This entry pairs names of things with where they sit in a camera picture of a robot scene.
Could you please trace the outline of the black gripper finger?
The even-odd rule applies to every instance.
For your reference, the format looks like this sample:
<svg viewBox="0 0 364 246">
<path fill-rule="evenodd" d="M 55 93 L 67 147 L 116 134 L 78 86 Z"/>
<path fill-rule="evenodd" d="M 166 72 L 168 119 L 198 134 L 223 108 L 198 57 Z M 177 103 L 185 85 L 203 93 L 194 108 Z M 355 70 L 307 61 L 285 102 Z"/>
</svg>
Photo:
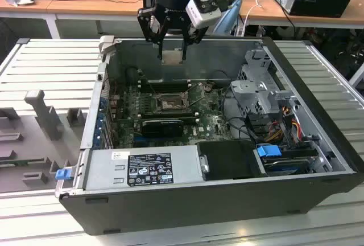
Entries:
<svg viewBox="0 0 364 246">
<path fill-rule="evenodd" d="M 138 10 L 137 20 L 145 40 L 158 45 L 158 58 L 162 59 L 163 40 L 168 31 L 168 14 L 157 7 L 141 8 Z M 157 32 L 152 30 L 153 21 L 159 23 Z"/>
<path fill-rule="evenodd" d="M 187 57 L 187 47 L 193 44 L 199 44 L 205 36 L 208 27 L 196 29 L 191 35 L 186 27 L 182 29 L 183 42 L 182 42 L 182 59 Z"/>
</svg>

